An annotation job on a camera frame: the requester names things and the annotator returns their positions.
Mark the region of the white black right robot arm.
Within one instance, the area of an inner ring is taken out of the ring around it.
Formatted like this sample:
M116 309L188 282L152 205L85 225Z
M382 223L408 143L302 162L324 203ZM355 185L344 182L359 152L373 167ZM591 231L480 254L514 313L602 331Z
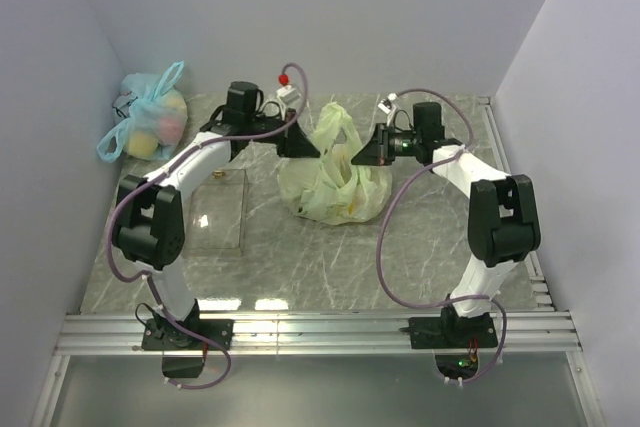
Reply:
M375 125L353 164L381 167L399 157L412 157L469 200L467 267L441 307L435 328L410 333L436 348L494 347L498 340L489 314L492 301L507 275L541 242L532 180L489 166L460 141L447 137L438 102L414 104L407 129L396 126L392 100L379 107L388 119Z

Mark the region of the pale green plastic bag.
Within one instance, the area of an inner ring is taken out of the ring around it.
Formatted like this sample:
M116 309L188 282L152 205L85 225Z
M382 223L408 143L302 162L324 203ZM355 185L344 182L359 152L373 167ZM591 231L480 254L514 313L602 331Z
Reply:
M320 156L290 159L278 173L283 204L298 217L330 226L376 217L390 198L392 172L351 163L363 142L348 112L335 102L325 105L310 140Z

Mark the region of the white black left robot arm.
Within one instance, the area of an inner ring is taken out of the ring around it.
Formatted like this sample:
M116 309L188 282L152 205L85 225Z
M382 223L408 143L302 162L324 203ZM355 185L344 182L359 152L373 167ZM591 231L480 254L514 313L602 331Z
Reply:
M205 338L197 299L186 285L181 252L185 243L183 204L215 171L229 164L252 142L272 144L284 158L317 158L320 153L298 123L309 87L296 86L286 74L275 92L278 111L267 115L263 91L234 81L226 101L174 158L145 177L127 176L118 186L116 208L107 226L106 257L112 251L137 264L131 276L115 270L123 282L143 280L156 302L152 335L189 349Z

